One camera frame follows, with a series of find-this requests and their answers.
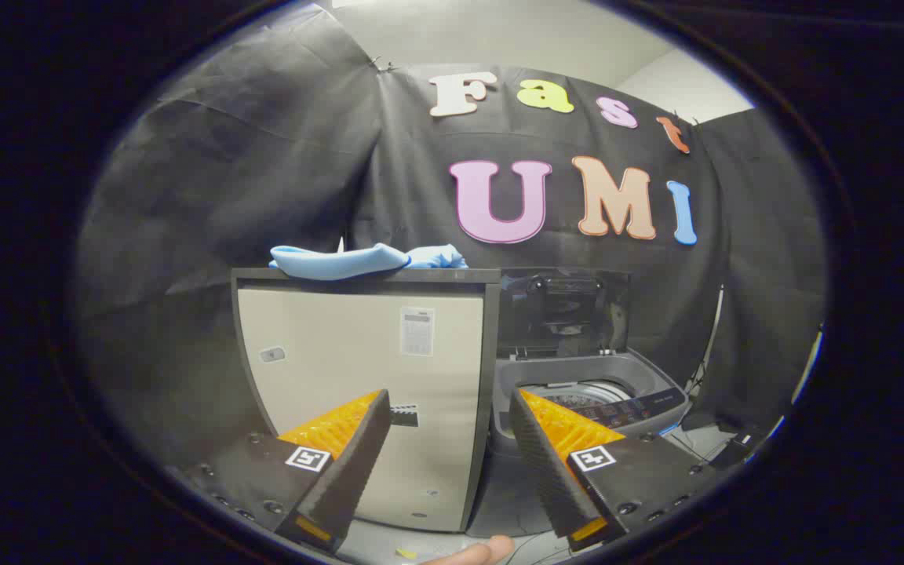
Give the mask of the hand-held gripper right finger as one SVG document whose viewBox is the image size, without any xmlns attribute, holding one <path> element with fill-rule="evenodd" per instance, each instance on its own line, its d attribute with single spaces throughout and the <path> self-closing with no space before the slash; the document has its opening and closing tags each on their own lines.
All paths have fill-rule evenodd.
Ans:
<svg viewBox="0 0 904 565">
<path fill-rule="evenodd" d="M 657 434 L 625 436 L 522 389 L 512 394 L 509 417 L 541 507 L 571 551 L 653 528 L 721 478 Z"/>
</svg>

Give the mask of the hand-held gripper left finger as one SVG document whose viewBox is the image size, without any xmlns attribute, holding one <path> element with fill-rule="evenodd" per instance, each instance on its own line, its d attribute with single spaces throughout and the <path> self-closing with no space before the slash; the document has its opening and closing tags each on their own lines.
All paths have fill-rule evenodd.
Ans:
<svg viewBox="0 0 904 565">
<path fill-rule="evenodd" d="M 290 432 L 249 432 L 171 476 L 223 515 L 265 537 L 334 554 L 391 427 L 390 394 L 367 393 Z"/>
</svg>

